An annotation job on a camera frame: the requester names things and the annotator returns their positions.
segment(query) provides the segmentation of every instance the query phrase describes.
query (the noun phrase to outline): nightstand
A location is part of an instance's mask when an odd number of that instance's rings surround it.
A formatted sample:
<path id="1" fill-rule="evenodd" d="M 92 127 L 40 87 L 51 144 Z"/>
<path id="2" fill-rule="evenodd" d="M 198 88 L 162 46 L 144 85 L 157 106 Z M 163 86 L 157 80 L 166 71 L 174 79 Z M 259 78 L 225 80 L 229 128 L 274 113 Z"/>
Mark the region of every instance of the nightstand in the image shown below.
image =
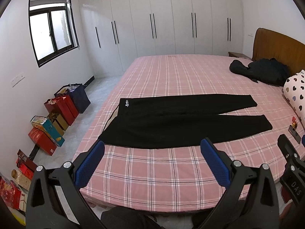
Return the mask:
<path id="1" fill-rule="evenodd" d="M 248 56 L 246 56 L 245 54 L 242 53 L 237 53 L 237 52 L 229 52 L 229 57 L 234 57 L 234 58 L 245 58 L 245 59 L 250 59 Z"/>

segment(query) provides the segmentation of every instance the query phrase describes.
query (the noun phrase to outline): pink plaid bed sheet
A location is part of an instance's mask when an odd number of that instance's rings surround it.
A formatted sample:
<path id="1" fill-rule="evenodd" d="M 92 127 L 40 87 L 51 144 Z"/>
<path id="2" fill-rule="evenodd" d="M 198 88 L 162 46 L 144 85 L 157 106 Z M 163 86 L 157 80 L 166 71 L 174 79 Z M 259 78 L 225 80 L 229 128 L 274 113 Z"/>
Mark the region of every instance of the pink plaid bed sheet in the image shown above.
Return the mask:
<path id="1" fill-rule="evenodd" d="M 97 113 L 74 158 L 96 141 L 120 98 L 251 94 L 257 107 L 228 114 L 265 114 L 273 129 L 215 146 L 225 151 L 232 160 L 238 159 L 246 166 L 269 164 L 274 180 L 278 181 L 286 163 L 277 146 L 280 134 L 286 134 L 301 157 L 305 155 L 304 147 L 288 132 L 295 112 L 284 99 L 281 87 L 261 82 L 257 84 L 231 73 L 229 65 L 234 59 L 208 55 L 136 59 Z M 250 62 L 248 59 L 239 60 L 245 65 Z M 301 124 L 297 131 L 301 136 L 304 134 Z M 105 148 L 105 155 L 90 182 L 80 190 L 87 201 L 97 205 L 117 205 L 153 212 L 185 212 L 214 207 L 225 191 L 217 184 L 199 146 L 160 150 L 113 145 L 106 145 Z M 242 197 L 246 196 L 248 188 L 244 188 Z"/>

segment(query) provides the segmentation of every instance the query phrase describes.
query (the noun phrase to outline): gray tile floor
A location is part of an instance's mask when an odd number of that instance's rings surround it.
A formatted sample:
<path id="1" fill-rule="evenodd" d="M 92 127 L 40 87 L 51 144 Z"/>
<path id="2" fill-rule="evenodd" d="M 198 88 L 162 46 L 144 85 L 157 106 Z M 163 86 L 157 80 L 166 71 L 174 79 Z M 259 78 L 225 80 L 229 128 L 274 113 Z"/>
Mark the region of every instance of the gray tile floor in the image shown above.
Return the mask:
<path id="1" fill-rule="evenodd" d="M 98 78 L 86 88 L 86 93 L 91 101 L 90 106 L 83 114 L 79 114 L 72 126 L 67 129 L 65 135 L 63 136 L 65 139 L 63 146 L 61 148 L 57 148 L 53 156 L 49 156 L 44 151 L 39 150 L 34 159 L 34 162 L 37 165 L 44 165 L 46 169 L 51 169 L 58 168 L 64 162 L 72 160 L 96 113 L 100 110 L 103 102 L 106 100 L 114 86 L 119 82 L 120 78 L 121 76 Z M 277 183 L 276 186 L 277 193 L 279 195 L 279 183 Z M 77 222 L 61 188 L 57 187 L 56 190 L 68 218 L 74 222 Z M 284 204 L 282 202 L 280 203 L 280 213 L 282 212 L 283 208 Z M 100 218 L 102 212 L 107 209 L 96 206 L 92 210 Z M 193 227 L 190 215 L 159 215 L 157 216 L 157 221 L 159 225 L 166 229 L 191 229 Z"/>

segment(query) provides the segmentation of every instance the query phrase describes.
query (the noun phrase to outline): red gift box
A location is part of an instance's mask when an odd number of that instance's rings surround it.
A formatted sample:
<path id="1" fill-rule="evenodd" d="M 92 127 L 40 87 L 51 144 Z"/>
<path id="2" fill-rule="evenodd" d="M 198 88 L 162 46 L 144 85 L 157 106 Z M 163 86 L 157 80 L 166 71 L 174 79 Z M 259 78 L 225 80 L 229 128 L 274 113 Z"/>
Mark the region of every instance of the red gift box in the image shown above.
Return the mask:
<path id="1" fill-rule="evenodd" d="M 32 160 L 28 158 L 20 149 L 17 153 L 18 158 L 25 164 L 25 166 L 30 169 L 31 171 L 35 171 L 37 168 L 37 164 L 35 164 Z"/>
<path id="2" fill-rule="evenodd" d="M 45 102 L 45 107 L 49 113 L 60 113 L 69 126 L 71 126 L 75 120 L 62 97 L 47 100 L 47 102 Z"/>
<path id="3" fill-rule="evenodd" d="M 21 191 L 11 181 L 6 183 L 3 179 L 0 180 L 1 193 L 3 201 L 8 207 L 19 209 Z"/>
<path id="4" fill-rule="evenodd" d="M 53 155 L 56 145 L 50 140 L 50 138 L 37 128 L 33 128 L 29 137 L 36 143 L 42 150 L 44 150 L 50 156 Z"/>
<path id="5" fill-rule="evenodd" d="M 31 171 L 29 168 L 27 168 L 27 166 L 22 162 L 20 158 L 17 159 L 16 164 L 19 170 L 22 172 L 22 174 L 24 174 L 30 180 L 33 179 L 34 172 Z"/>
<path id="6" fill-rule="evenodd" d="M 78 113 L 74 103 L 72 102 L 71 97 L 69 95 L 66 95 L 66 96 L 62 96 L 61 98 L 63 98 L 63 100 L 67 104 L 68 108 L 70 109 L 70 112 L 72 113 L 73 117 L 76 119 L 76 117 L 78 116 L 79 113 Z"/>

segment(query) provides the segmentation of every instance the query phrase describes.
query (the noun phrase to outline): wooden headboard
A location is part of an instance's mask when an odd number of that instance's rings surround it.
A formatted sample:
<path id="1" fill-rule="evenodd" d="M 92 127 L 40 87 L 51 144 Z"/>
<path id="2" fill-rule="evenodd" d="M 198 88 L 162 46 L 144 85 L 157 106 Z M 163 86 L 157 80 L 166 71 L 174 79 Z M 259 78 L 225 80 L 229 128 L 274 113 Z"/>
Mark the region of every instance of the wooden headboard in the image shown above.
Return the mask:
<path id="1" fill-rule="evenodd" d="M 256 31 L 252 61 L 275 58 L 289 67 L 290 74 L 305 69 L 305 45 L 284 34 L 259 28 Z"/>

